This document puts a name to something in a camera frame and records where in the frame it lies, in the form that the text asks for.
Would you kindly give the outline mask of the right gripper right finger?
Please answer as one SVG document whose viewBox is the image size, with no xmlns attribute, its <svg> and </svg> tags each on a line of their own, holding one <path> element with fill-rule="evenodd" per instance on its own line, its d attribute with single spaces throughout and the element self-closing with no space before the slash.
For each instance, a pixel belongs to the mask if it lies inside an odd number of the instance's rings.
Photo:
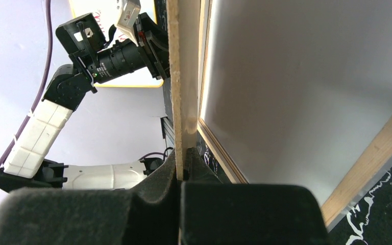
<svg viewBox="0 0 392 245">
<path fill-rule="evenodd" d="M 319 205 L 297 185 L 222 183 L 197 149 L 186 152 L 182 244 L 329 244 Z"/>
</svg>

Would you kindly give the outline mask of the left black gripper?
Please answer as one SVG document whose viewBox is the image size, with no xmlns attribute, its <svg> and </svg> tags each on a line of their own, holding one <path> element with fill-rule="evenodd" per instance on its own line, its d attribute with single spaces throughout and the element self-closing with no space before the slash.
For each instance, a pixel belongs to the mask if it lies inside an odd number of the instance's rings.
<svg viewBox="0 0 392 245">
<path fill-rule="evenodd" d="M 113 79 L 147 68 L 152 78 L 170 78 L 167 32 L 147 31 L 143 34 L 143 46 L 131 40 L 116 41 L 111 48 L 97 53 L 99 65 L 91 63 L 91 74 L 95 83 L 103 84 Z"/>
</svg>

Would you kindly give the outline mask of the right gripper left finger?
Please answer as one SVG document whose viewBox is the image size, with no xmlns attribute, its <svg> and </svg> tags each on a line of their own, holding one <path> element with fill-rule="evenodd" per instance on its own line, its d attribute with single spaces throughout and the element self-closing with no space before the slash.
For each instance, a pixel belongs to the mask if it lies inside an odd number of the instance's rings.
<svg viewBox="0 0 392 245">
<path fill-rule="evenodd" d="M 128 190 L 22 188 L 0 204 L 0 244 L 177 244 L 175 153 Z"/>
</svg>

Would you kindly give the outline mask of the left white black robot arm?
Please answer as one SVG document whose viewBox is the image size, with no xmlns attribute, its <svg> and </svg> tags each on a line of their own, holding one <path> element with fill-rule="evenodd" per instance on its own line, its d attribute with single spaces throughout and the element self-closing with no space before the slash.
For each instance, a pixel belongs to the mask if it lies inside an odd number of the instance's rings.
<svg viewBox="0 0 392 245">
<path fill-rule="evenodd" d="M 60 66 L 0 168 L 0 189 L 130 189 L 160 167 L 164 159 L 141 157 L 115 165 L 76 166 L 47 160 L 51 146 L 95 84 L 147 68 L 155 79 L 169 72 L 167 32 L 146 13 L 129 25 L 135 39 L 106 38 L 93 14 L 61 24 L 56 36 L 71 63 Z"/>
</svg>

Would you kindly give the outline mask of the yellow rimmed whiteboard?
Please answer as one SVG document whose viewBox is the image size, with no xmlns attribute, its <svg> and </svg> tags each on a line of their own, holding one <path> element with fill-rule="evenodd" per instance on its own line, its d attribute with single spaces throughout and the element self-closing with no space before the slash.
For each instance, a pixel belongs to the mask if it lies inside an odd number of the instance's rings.
<svg viewBox="0 0 392 245">
<path fill-rule="evenodd" d="M 69 4 L 74 18 L 92 13 L 106 39 L 109 39 L 108 30 L 118 19 L 116 1 L 71 0 Z M 147 68 L 142 68 L 109 82 L 103 84 L 97 83 L 96 87 L 158 88 L 162 84 L 162 79 L 157 80 L 153 78 Z"/>
</svg>

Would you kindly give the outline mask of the brown fibreboard backing board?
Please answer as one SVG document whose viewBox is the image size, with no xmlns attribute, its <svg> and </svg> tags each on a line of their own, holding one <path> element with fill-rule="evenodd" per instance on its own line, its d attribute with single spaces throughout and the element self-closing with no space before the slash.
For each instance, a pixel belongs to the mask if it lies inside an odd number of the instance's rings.
<svg viewBox="0 0 392 245">
<path fill-rule="evenodd" d="M 200 1 L 167 1 L 171 103 L 177 179 L 186 179 L 187 150 L 196 145 Z"/>
</svg>

